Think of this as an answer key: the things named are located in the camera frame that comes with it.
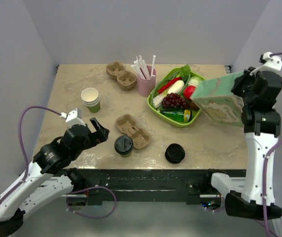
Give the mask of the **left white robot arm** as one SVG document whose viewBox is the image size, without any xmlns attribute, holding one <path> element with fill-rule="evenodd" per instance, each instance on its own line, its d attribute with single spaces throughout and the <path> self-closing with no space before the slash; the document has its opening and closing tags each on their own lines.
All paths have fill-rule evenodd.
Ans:
<svg viewBox="0 0 282 237">
<path fill-rule="evenodd" d="M 28 168 L 0 194 L 0 237 L 15 233 L 27 216 L 59 196 L 84 190 L 85 178 L 79 170 L 66 167 L 84 150 L 107 141 L 110 133 L 96 118 L 90 122 L 95 132 L 78 122 L 42 146 Z"/>
</svg>

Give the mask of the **black plastic cup lid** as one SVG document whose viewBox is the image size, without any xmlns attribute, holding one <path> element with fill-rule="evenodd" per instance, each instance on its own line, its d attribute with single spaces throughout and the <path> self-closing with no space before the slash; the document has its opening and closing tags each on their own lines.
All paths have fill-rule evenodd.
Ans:
<svg viewBox="0 0 282 237">
<path fill-rule="evenodd" d="M 133 147 L 134 147 L 133 140 L 127 135 L 122 135 L 118 137 L 114 143 L 115 151 L 118 154 L 129 153 L 130 151 L 133 150 Z"/>
</svg>

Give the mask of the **printed paper takeout bag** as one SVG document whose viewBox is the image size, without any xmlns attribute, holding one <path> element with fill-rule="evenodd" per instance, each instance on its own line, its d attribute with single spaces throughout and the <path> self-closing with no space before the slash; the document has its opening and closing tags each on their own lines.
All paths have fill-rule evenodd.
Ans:
<svg viewBox="0 0 282 237">
<path fill-rule="evenodd" d="M 242 75 L 243 72 L 236 72 L 214 79 L 202 80 L 190 99 L 213 122 L 243 127 L 241 119 L 242 98 L 231 92 L 235 79 Z"/>
</svg>

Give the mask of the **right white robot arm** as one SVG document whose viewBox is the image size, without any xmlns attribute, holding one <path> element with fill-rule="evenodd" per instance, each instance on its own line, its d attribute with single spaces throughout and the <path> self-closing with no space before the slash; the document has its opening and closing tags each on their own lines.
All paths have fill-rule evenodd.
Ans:
<svg viewBox="0 0 282 237">
<path fill-rule="evenodd" d="M 231 92 L 242 98 L 242 123 L 247 144 L 247 169 L 239 187 L 227 173 L 210 170 L 203 181 L 208 194 L 218 191 L 229 216 L 254 220 L 278 219 L 282 208 L 273 192 L 273 147 L 281 133 L 281 116 L 274 108 L 282 89 L 282 77 L 268 69 L 250 67 L 236 78 Z"/>
</svg>

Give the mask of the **green paper coffee cup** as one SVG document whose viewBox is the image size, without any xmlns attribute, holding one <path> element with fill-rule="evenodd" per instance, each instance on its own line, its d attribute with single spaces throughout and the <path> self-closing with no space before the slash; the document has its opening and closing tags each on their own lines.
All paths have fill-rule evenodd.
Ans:
<svg viewBox="0 0 282 237">
<path fill-rule="evenodd" d="M 123 158 L 129 157 L 132 154 L 132 151 L 130 151 L 129 153 L 119 153 L 119 155 Z"/>
</svg>

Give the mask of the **brown pulp cup carrier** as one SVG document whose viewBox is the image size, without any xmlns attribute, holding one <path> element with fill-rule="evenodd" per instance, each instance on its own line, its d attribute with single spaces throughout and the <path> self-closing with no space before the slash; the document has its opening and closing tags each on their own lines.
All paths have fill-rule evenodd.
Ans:
<svg viewBox="0 0 282 237">
<path fill-rule="evenodd" d="M 125 114 L 115 121 L 115 126 L 122 133 L 130 137 L 137 150 L 147 147 L 151 141 L 150 134 L 138 126 L 137 120 L 130 114 Z"/>
</svg>

